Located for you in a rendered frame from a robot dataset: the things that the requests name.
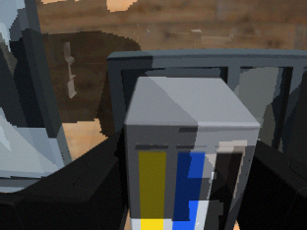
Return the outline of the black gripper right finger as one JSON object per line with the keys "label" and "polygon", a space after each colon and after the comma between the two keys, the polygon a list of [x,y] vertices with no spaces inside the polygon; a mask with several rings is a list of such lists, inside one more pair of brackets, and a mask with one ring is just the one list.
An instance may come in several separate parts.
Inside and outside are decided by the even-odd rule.
{"label": "black gripper right finger", "polygon": [[239,230],[307,230],[307,166],[256,140]]}

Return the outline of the grey rectangular tray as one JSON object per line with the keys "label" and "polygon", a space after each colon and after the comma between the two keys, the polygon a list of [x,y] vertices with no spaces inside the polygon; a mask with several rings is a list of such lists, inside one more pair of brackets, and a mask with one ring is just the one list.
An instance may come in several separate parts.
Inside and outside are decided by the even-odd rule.
{"label": "grey rectangular tray", "polygon": [[35,0],[0,0],[0,193],[70,165]]}

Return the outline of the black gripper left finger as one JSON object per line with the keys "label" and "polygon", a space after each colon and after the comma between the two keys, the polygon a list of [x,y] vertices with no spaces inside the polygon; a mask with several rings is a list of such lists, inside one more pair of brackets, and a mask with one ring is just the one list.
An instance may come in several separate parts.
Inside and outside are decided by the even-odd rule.
{"label": "black gripper left finger", "polygon": [[0,193],[0,230],[123,230],[129,208],[121,128],[34,185]]}

